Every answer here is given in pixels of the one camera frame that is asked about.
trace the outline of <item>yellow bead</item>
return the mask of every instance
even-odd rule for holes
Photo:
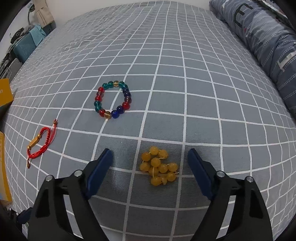
[[[149,168],[150,168],[150,164],[148,162],[143,162],[141,165],[140,165],[140,170],[142,172],[147,172],[149,171]]]
[[[167,180],[168,180],[169,182],[173,182],[176,178],[177,178],[177,176],[176,176],[176,174],[173,173],[173,172],[169,172],[169,173],[167,174]]]
[[[161,164],[161,161],[159,158],[155,157],[155,158],[152,158],[151,160],[151,166],[153,167],[159,167],[159,165]]]
[[[159,150],[158,157],[163,158],[163,159],[167,159],[168,158],[168,152],[166,150]]]
[[[151,178],[151,184],[153,186],[158,186],[161,184],[161,177],[158,177],[158,176],[154,176]]]
[[[159,149],[156,146],[152,146],[150,147],[149,151],[151,155],[156,156],[159,152]]]
[[[119,83],[118,80],[114,81],[114,82],[113,82],[113,86],[114,86],[114,87],[118,87],[118,83]]]
[[[148,152],[144,152],[141,155],[143,161],[150,161],[151,155]]]
[[[168,170],[170,172],[176,172],[178,170],[178,165],[176,163],[172,162],[168,165]]]
[[[150,169],[149,169],[149,175],[150,176],[156,176],[158,174],[158,168],[157,167],[151,167]]]
[[[160,173],[166,173],[168,171],[168,166],[166,164],[160,164],[158,167]]]
[[[111,113],[110,113],[110,111],[106,111],[105,112],[105,114],[104,114],[104,117],[106,118],[106,119],[111,119]]]
[[[166,177],[161,177],[161,182],[163,183],[163,185],[167,184],[168,180]]]

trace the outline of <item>bead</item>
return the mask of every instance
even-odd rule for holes
[[[176,163],[172,162],[168,165],[168,170],[170,172],[176,172],[178,170],[178,165]]]
[[[128,102],[123,102],[122,107],[123,107],[124,110],[128,110],[130,108],[130,105],[129,105]]]
[[[155,158],[152,158],[151,160],[151,166],[153,167],[159,167],[159,165],[161,164],[160,162],[160,159],[155,157]]]
[[[123,88],[122,93],[125,93],[125,92],[129,92],[129,89],[128,88]]]
[[[123,107],[122,107],[121,105],[119,105],[119,106],[116,108],[116,110],[117,110],[117,112],[118,112],[119,114],[123,114],[123,113],[124,113],[124,109],[123,109]]]
[[[118,83],[118,86],[119,86],[120,88],[122,88],[122,85],[124,85],[124,82],[123,82],[123,81],[120,81],[120,82]]]
[[[109,88],[113,88],[113,81],[109,81],[109,82],[108,82],[108,87],[109,87]]]
[[[168,171],[168,166],[166,164],[161,163],[158,167],[160,173],[166,173]]]
[[[150,151],[151,155],[156,156],[159,152],[159,149],[157,146],[152,146],[152,147],[150,147],[149,151]]]
[[[169,172],[169,173],[167,174],[167,180],[168,180],[169,182],[173,182],[174,180],[176,180],[176,178],[177,178],[177,176],[176,176],[176,174],[173,173],[173,172]]]
[[[100,109],[100,111],[99,111],[100,116],[104,117],[105,112],[106,112],[106,110]]]
[[[102,104],[100,103],[100,101],[97,101],[97,100],[96,100],[96,101],[94,102],[94,106],[95,106],[95,107],[96,107],[96,106],[101,106],[101,105],[102,105]]]
[[[97,100],[97,101],[102,101],[102,96],[97,95],[94,99]]]
[[[142,172],[147,172],[147,171],[149,171],[149,169],[150,169],[150,164],[148,162],[141,163],[140,170]]]
[[[99,88],[98,88],[98,92],[102,92],[102,93],[104,93],[104,92],[105,92],[105,90],[104,90],[104,88],[103,88],[103,87],[99,87]]]
[[[119,83],[118,80],[114,81],[114,82],[113,82],[113,86],[114,86],[114,87],[118,87],[118,83]]]
[[[155,176],[151,178],[151,184],[153,186],[158,186],[161,184],[161,177]]]
[[[163,183],[163,185],[167,184],[168,180],[166,177],[161,177],[161,182]]]
[[[159,150],[158,157],[163,158],[163,159],[167,159],[168,158],[168,152],[166,150]]]
[[[96,110],[96,112],[98,112],[98,113],[99,113],[100,109],[101,109],[101,106],[96,106],[96,107],[95,107],[95,110]]]
[[[117,110],[113,110],[113,111],[111,111],[111,116],[112,116],[114,119],[118,118],[118,117],[119,117],[119,113],[118,113],[118,111],[117,111]]]
[[[156,176],[158,174],[158,168],[157,167],[151,167],[150,169],[149,169],[149,175],[150,176]]]
[[[143,161],[150,161],[151,155],[148,152],[143,152],[141,158]]]
[[[108,86],[108,84],[107,84],[107,83],[104,83],[104,84],[102,84],[102,87],[104,88],[104,90],[107,90],[107,89],[109,89],[109,86]]]
[[[130,96],[124,97],[124,102],[128,102],[130,104],[131,103],[131,97]]]
[[[104,117],[106,118],[106,119],[111,119],[111,113],[110,113],[110,111],[105,111],[105,113],[104,113]]]
[[[128,97],[128,96],[131,96],[131,93],[128,91],[128,92],[125,92],[123,95],[124,97]]]

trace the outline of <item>gray checkered cloth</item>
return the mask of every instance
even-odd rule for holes
[[[110,80],[126,82],[133,102],[118,119],[106,120],[93,103]],[[68,176],[109,148],[113,165],[90,199],[109,239],[190,240],[209,205],[187,163],[187,151],[195,148],[231,177],[254,177],[274,238],[295,214],[295,124],[252,55],[209,11],[153,1],[88,12],[42,42],[12,89],[2,130],[18,212],[33,205],[48,174]],[[114,88],[102,106],[112,110],[122,102]],[[55,140],[27,169],[29,141],[55,118]],[[179,164],[175,182],[153,187],[139,171],[141,153],[152,145]],[[231,198],[219,236],[233,206]],[[66,207],[81,236],[68,198]]]

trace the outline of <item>light blue cloth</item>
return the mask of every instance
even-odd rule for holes
[[[41,43],[43,39],[46,37],[46,33],[43,31],[41,26],[38,24],[30,31],[32,38],[36,47]]]

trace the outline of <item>red cord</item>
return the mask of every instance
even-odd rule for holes
[[[47,150],[47,148],[52,143],[52,141],[54,140],[55,134],[57,132],[57,119],[54,120],[54,129],[53,129],[53,132],[52,132],[52,130],[49,127],[43,127],[40,130],[40,133],[39,134],[42,136],[45,131],[48,131],[47,132],[47,137],[46,137],[46,142],[40,148],[40,150],[37,151],[37,152],[35,152],[35,153],[33,153],[33,154],[31,154],[31,150],[27,149],[27,154],[28,154],[27,168],[30,168],[30,166],[31,166],[30,159],[35,159],[35,158],[41,156]]]

